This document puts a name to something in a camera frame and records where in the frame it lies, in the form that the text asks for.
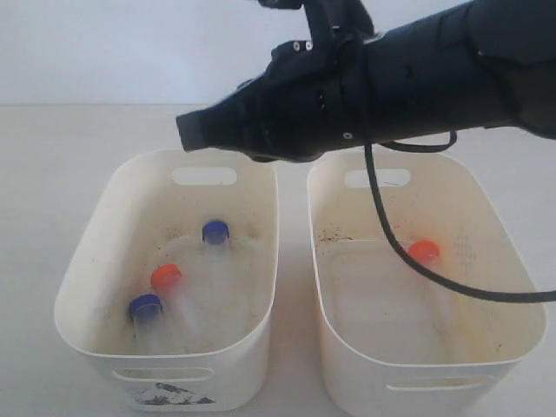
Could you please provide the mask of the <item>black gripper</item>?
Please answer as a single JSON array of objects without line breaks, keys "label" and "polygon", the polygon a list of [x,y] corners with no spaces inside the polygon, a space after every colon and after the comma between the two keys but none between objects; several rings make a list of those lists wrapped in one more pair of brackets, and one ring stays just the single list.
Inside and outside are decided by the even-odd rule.
[{"label": "black gripper", "polygon": [[233,150],[258,162],[313,161],[360,132],[363,50],[374,23],[360,1],[262,1],[302,10],[307,40],[271,51],[268,67],[218,103],[176,117],[186,151]]}]

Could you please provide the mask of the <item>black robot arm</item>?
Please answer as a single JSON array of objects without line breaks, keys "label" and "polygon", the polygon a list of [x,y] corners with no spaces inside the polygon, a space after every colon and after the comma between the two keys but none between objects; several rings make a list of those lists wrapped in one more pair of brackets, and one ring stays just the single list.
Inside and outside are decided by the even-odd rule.
[{"label": "black robot arm", "polygon": [[473,128],[555,136],[552,1],[468,1],[383,33],[359,1],[266,7],[304,10],[309,39],[277,46],[257,78],[178,116],[184,150],[312,162]]}]

